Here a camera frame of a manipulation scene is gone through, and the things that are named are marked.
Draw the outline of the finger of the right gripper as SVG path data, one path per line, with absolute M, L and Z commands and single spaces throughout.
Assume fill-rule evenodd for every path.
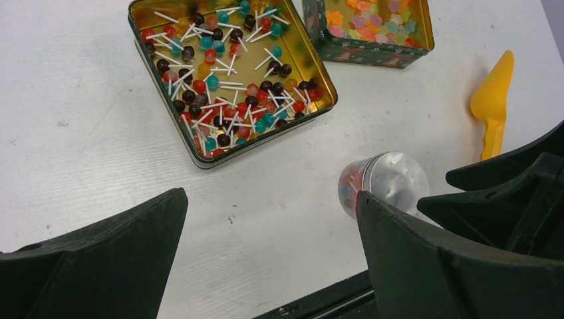
M 499 156 L 446 173 L 449 185 L 478 191 L 505 183 L 524 172 L 542 153 L 563 157 L 563 123 L 531 143 Z
M 418 210 L 490 247 L 563 259 L 563 158 L 543 153 L 515 178 L 479 191 L 425 197 Z

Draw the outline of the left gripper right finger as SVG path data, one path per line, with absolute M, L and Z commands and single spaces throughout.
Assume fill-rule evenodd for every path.
M 562 318 L 563 263 L 489 247 L 369 192 L 356 219 L 381 318 Z

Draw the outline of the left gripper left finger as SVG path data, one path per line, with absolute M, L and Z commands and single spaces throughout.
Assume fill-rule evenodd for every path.
M 182 188 L 1 254 L 2 318 L 155 318 L 188 210 Z

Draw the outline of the orange plastic scoop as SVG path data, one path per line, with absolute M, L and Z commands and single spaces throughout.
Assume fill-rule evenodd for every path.
M 514 53 L 506 50 L 471 97 L 470 112 L 485 127 L 482 161 L 501 154 L 514 65 Z

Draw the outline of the clear round lid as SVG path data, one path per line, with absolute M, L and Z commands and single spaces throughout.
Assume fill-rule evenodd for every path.
M 416 218 L 418 200 L 430 194 L 428 178 L 422 166 L 402 152 L 384 152 L 367 161 L 361 177 L 362 189 L 391 206 Z

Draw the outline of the tin box of gummy candies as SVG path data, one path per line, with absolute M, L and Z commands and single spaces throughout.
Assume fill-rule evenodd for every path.
M 404 69 L 434 47 L 425 0 L 303 1 L 305 28 L 325 61 Z

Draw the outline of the tin box of lollipops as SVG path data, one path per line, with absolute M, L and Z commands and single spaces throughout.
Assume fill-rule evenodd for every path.
M 292 1 L 133 1 L 128 22 L 202 169 L 302 126 L 337 103 Z

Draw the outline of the clear plastic round container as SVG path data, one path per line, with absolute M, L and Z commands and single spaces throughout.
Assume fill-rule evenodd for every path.
M 365 176 L 373 162 L 374 156 L 349 163 L 343 170 L 337 183 L 339 203 L 345 213 L 356 219 L 356 203 L 359 191 L 364 191 Z

